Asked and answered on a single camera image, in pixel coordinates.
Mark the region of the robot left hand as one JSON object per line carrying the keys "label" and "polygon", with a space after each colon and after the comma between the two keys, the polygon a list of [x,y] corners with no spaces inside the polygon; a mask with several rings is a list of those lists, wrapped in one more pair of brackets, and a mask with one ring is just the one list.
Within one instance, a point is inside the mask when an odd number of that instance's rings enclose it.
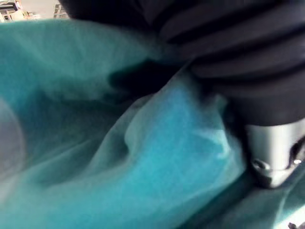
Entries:
{"label": "robot left hand", "polygon": [[227,98],[247,133],[263,187],[305,159],[302,0],[63,0],[72,19],[149,31]]}

